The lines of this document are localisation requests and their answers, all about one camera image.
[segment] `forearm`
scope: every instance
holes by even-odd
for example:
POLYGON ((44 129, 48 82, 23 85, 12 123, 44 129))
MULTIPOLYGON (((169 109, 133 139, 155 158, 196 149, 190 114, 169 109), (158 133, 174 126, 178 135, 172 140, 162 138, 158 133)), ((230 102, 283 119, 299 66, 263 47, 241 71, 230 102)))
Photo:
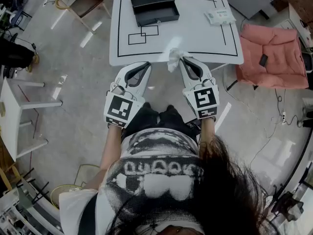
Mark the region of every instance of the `forearm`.
POLYGON ((121 157, 122 129, 113 124, 110 125, 106 145, 102 153, 101 170, 107 170, 109 166, 121 157))
POLYGON ((215 136, 215 124, 212 118, 204 118, 201 123, 201 140, 200 140, 200 158, 203 158, 203 154, 209 150, 209 145, 215 136))

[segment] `black box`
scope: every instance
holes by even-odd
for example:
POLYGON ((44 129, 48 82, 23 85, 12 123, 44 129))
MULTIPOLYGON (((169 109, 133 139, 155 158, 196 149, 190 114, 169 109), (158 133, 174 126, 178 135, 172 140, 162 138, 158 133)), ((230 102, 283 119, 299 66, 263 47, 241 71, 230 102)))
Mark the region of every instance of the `black box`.
POLYGON ((131 0, 138 26, 178 20, 175 0, 131 0))

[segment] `black shoe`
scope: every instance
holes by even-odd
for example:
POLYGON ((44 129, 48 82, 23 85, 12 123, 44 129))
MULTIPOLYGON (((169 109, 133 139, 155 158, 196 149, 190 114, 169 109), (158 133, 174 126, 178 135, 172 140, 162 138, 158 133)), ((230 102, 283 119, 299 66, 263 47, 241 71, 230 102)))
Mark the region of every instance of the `black shoe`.
POLYGON ((149 102, 145 102, 142 107, 145 107, 145 108, 150 108, 151 109, 151 105, 149 102))
POLYGON ((169 111, 169 110, 172 110, 172 109, 175 109, 175 107, 172 105, 172 104, 169 104, 166 108, 166 111, 169 111))

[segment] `power plug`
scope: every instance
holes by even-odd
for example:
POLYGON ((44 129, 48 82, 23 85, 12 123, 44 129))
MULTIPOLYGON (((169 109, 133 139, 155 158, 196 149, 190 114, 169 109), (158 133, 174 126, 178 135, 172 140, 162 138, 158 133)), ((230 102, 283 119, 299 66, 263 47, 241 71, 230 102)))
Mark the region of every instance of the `power plug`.
POLYGON ((282 123, 283 123, 283 125, 286 123, 286 112, 283 112, 282 123))

